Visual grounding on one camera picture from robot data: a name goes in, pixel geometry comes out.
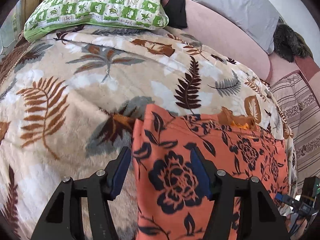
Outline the striped pink beige pillow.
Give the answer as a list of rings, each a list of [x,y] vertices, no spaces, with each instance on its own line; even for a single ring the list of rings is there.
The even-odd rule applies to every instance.
[[[293,131],[297,191],[301,193],[305,178],[319,177],[319,105],[298,73],[279,80],[271,91]]]

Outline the grey blue pillow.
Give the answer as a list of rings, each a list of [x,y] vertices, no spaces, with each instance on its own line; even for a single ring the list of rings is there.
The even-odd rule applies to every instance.
[[[193,0],[228,19],[265,52],[274,51],[273,35],[280,14],[269,0]]]

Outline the cream leaf-pattern fleece blanket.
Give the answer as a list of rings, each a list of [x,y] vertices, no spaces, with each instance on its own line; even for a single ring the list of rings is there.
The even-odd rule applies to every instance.
[[[212,203],[190,161],[297,193],[293,133],[242,63],[174,29],[58,30],[1,62],[1,213],[30,239],[61,179],[87,178],[132,150],[109,207],[120,239],[201,239]]]

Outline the dark furry cushion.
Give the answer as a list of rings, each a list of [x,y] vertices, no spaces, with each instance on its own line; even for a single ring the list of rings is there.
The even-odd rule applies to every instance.
[[[277,25],[273,41],[275,53],[290,63],[295,61],[296,56],[303,59],[309,56],[313,59],[304,38],[286,24]]]

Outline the orange black floral garment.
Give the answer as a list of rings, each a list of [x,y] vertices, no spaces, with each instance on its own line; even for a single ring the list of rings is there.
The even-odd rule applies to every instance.
[[[138,239],[202,239],[222,181],[257,177],[271,197],[289,191],[283,140],[253,118],[218,114],[174,116],[154,104],[135,122]]]

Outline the green white patterned pillow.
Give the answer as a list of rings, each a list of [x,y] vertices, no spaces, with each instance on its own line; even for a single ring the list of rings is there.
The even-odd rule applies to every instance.
[[[26,21],[24,36],[33,42],[81,24],[156,30],[168,23],[161,0],[44,0]]]

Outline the pink quilted bed headboard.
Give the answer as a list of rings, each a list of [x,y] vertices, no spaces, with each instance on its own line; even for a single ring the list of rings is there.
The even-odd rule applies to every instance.
[[[187,28],[168,28],[177,35],[182,34],[187,41],[195,38],[218,53],[251,68],[259,78],[269,83],[292,74],[301,74],[315,85],[319,81],[319,66],[312,58],[296,57],[293,63],[282,59],[276,53],[268,55],[244,31],[232,22],[207,7],[186,0]]]

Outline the black cloth bundle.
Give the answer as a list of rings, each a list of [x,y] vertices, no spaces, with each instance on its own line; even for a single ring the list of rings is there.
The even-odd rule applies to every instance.
[[[185,0],[161,0],[161,4],[169,18],[168,26],[177,29],[185,29],[188,27]]]

